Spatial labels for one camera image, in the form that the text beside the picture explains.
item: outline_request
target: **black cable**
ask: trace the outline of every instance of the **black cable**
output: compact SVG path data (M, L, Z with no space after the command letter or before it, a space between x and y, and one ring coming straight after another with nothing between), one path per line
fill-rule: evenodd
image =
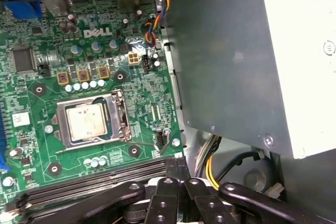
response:
M253 157L254 161L260 160L260 156L258 152L243 152L235 156L231 161L221 170L221 172L216 176L215 180L217 182L220 182L224 176L235 166L235 165L241 165L243 163L243 160Z
M214 141L213 145L210 147L208 153L205 156L205 159L203 160L203 162L201 164L201 168L199 169L199 171L200 171L200 173L198 175L199 178L202 178L206 162L218 150L221 141L222 141L222 137L218 136L217 139Z

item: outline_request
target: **chip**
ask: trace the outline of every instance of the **chip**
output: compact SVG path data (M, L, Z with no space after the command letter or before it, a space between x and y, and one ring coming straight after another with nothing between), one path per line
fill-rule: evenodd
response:
M110 78L109 68L106 67L106 66L99 67L98 68L98 76L99 76L99 79L109 79Z
M80 69L77 71L78 80L80 82L90 81L90 72L88 69Z
M73 65L73 64L75 64L75 60L74 59L68 59L68 64L69 65Z
M76 72L76 67L75 66L70 66L69 70L70 70L70 72Z
M120 45L120 52L124 55L130 51L128 44L121 44Z
M70 78L68 72L57 73L57 82L61 86L70 84Z
M96 69L91 69L91 75L95 76L97 74L97 70Z
M39 26L33 27L31 30L32 30L31 32L33 34L41 34L42 33L42 28L39 27Z
M139 33L139 29L137 27L133 27L132 28L132 33L133 34L138 34Z
M72 141L85 140L107 134L103 105L90 104L67 110Z
M29 47L14 49L12 60L15 72L27 73L35 70L33 53Z

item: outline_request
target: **blue connector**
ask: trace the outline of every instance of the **blue connector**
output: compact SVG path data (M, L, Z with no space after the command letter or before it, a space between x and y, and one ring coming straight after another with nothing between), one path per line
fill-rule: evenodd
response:
M40 1L9 1L4 2L17 19L42 18L43 13Z

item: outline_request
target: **yellow wire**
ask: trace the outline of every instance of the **yellow wire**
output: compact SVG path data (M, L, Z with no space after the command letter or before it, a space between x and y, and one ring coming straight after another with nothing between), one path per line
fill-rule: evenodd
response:
M215 180L214 175L212 173L212 156L209 158L209 174L210 174L210 179L212 180L212 182L214 183L214 185L217 187L217 190L218 190L219 184Z
M211 185L213 188L215 188L216 190L218 190L219 187L217 187L217 186L213 183L213 181L211 180L211 176L209 175L209 160L210 160L210 158L209 158L209 159L207 160L207 162L206 162L206 166L205 166L205 176L206 176L206 178L209 180L210 185Z

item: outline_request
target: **white sticker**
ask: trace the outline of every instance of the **white sticker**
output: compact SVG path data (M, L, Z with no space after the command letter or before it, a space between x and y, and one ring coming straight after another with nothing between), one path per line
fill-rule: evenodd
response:
M12 115L14 127L30 125L29 113L17 113Z

